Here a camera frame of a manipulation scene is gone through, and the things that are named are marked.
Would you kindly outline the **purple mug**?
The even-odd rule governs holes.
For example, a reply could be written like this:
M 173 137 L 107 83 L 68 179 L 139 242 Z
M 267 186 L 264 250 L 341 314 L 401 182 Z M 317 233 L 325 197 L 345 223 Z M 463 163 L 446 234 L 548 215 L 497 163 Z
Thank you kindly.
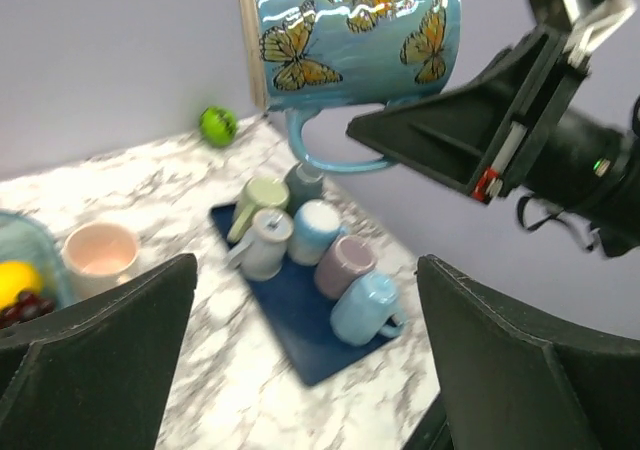
M 318 263 L 314 283 L 325 297 L 338 300 L 357 278 L 371 272 L 376 264 L 377 257 L 364 238 L 339 236 Z

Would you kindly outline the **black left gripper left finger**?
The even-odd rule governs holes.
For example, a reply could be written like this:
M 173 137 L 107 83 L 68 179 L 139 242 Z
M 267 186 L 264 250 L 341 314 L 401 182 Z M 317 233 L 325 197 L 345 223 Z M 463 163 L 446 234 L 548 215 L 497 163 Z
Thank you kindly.
M 196 257 L 177 255 L 3 329 L 2 448 L 154 448 L 197 279 Z

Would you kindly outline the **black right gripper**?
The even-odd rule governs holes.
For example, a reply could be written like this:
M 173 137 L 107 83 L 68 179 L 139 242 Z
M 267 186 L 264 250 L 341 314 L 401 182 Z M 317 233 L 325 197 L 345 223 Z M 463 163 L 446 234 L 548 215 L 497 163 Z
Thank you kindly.
M 633 0 L 529 0 L 536 28 L 467 84 L 351 120 L 351 139 L 482 203 L 523 187 L 544 223 L 589 223 L 583 248 L 639 246 L 639 117 L 622 132 L 569 105 Z

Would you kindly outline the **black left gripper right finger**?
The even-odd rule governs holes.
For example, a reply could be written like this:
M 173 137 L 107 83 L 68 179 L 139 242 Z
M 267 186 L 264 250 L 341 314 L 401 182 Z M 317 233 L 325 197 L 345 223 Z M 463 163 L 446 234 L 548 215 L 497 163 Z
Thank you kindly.
M 416 271 L 439 392 L 418 449 L 635 449 L 639 344 L 502 294 L 436 256 Z

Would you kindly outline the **light blue faceted mug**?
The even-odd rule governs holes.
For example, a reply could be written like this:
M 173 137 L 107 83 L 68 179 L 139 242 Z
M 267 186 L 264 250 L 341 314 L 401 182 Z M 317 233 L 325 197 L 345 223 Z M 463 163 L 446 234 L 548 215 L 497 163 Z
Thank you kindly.
M 330 315 L 333 333 L 351 346 L 364 346 L 377 336 L 397 338 L 406 323 L 397 286 L 389 275 L 378 271 L 357 278 Z

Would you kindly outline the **blue butterfly mug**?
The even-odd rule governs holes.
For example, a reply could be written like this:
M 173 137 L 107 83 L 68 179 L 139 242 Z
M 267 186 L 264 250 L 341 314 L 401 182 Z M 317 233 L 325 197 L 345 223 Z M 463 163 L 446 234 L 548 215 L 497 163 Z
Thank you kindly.
M 285 115 L 295 157 L 321 171 L 386 169 L 386 158 L 311 156 L 305 123 L 322 110 L 407 103 L 440 92 L 458 54 L 461 0 L 239 0 L 254 104 Z

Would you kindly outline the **pink mug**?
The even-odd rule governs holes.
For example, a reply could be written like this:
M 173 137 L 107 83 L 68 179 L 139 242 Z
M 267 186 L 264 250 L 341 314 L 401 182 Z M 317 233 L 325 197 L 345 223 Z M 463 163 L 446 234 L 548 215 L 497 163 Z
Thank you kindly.
M 74 230 L 62 246 L 62 259 L 78 301 L 125 284 L 140 273 L 140 241 L 126 227 L 95 221 Z

